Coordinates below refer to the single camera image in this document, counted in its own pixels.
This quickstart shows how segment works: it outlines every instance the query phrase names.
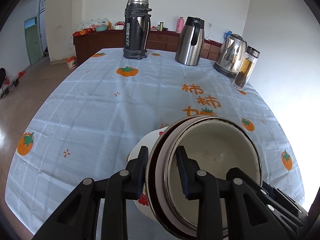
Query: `stainless steel carafe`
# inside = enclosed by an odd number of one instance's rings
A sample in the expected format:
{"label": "stainless steel carafe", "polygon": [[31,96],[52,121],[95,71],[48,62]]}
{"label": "stainless steel carafe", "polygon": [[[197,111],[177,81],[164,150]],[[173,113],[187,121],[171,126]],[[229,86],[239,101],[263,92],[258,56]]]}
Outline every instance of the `stainless steel carafe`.
{"label": "stainless steel carafe", "polygon": [[240,35],[230,34],[222,44],[213,67],[221,74],[234,78],[243,60],[247,42]]}
{"label": "stainless steel carafe", "polygon": [[124,11],[123,56],[142,59],[146,55],[146,43],[150,30],[149,0],[128,0]]}
{"label": "stainless steel carafe", "polygon": [[204,20],[188,17],[179,36],[175,60],[188,66],[199,63],[204,43]]}

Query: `brown wooden cabinet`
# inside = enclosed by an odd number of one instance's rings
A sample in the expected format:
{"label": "brown wooden cabinet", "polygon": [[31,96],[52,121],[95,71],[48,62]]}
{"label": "brown wooden cabinet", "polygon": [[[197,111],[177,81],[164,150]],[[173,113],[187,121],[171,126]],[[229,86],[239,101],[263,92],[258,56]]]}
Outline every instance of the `brown wooden cabinet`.
{"label": "brown wooden cabinet", "polygon": [[[178,33],[150,31],[146,48],[176,52],[178,41]],[[108,30],[76,36],[73,38],[73,43],[76,47],[78,65],[81,65],[101,49],[123,48],[123,30]],[[215,41],[205,40],[201,57],[216,60],[221,45]]]}

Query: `black thermos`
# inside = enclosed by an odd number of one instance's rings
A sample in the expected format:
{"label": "black thermos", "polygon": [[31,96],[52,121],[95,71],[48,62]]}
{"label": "black thermos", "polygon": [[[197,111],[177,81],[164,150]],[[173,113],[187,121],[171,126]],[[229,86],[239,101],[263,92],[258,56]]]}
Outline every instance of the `black thermos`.
{"label": "black thermos", "polygon": [[146,56],[146,43],[150,31],[149,0],[128,0],[124,11],[123,56],[142,59]]}

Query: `plaid tablecloth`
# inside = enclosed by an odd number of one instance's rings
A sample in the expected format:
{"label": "plaid tablecloth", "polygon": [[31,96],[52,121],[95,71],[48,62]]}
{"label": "plaid tablecloth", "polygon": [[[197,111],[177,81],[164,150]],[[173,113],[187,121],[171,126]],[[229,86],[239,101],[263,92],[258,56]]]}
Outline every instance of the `plaid tablecloth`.
{"label": "plaid tablecloth", "polygon": [[[207,59],[196,67],[175,54],[149,50],[142,60],[103,49],[49,96],[21,138],[10,167],[5,201],[32,232],[84,178],[109,178],[147,133],[194,114],[243,126],[262,162],[263,179],[298,203],[304,190],[291,146],[251,85],[244,92]],[[174,239],[128,201],[129,239]]]}

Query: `kettle base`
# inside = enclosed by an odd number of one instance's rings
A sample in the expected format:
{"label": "kettle base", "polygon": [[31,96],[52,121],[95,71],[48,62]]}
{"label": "kettle base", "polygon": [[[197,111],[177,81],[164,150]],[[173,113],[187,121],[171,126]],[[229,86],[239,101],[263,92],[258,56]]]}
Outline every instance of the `kettle base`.
{"label": "kettle base", "polygon": [[213,68],[218,71],[219,73],[221,73],[222,75],[228,77],[228,78],[232,78],[234,79],[236,76],[236,73],[232,73],[226,69],[223,69],[222,67],[220,67],[217,63],[213,64]]}
{"label": "kettle base", "polygon": [[146,49],[144,51],[123,49],[123,56],[128,59],[143,59],[147,57],[146,53]]}

